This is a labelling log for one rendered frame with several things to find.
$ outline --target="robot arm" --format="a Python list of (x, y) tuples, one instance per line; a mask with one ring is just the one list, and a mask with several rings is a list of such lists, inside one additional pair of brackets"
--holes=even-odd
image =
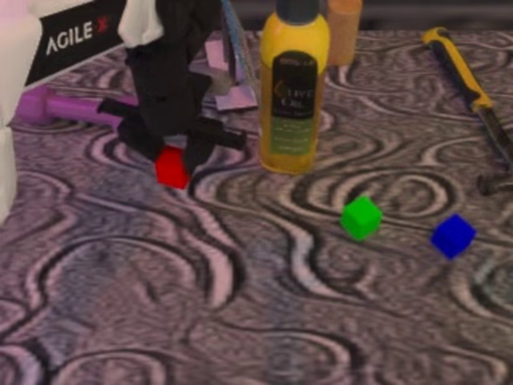
[(220, 18), (220, 0), (0, 0), (0, 224), (16, 193), (9, 123), (23, 90), (124, 45), (139, 106), (106, 99), (123, 118), (119, 138), (152, 161), (164, 137), (185, 134), (188, 175), (215, 145), (241, 149), (245, 135), (200, 116), (210, 78), (188, 66)]

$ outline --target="red cube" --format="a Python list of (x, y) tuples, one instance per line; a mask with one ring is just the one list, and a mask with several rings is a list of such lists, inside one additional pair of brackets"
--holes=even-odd
[(184, 150), (166, 146), (155, 162), (157, 181), (168, 187), (184, 189), (189, 183), (189, 175), (182, 162)]

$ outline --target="green cube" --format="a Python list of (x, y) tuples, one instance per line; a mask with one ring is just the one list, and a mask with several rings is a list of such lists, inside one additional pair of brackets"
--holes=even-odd
[(359, 197), (342, 210), (340, 225), (357, 241), (378, 230), (382, 211), (368, 197)]

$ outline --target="olive oil bottle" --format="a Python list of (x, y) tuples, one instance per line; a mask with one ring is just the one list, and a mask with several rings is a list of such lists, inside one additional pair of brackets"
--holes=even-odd
[(317, 150), (329, 54), (319, 0), (277, 0), (260, 52), (261, 164), (273, 172), (307, 172)]

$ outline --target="black label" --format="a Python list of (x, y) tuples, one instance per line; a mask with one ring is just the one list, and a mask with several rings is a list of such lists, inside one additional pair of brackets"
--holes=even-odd
[(317, 61), (297, 51), (273, 60), (271, 153), (305, 155), (313, 143)]
[(25, 85), (123, 44), (118, 25), (126, 2), (93, 1), (42, 18), (42, 37)]

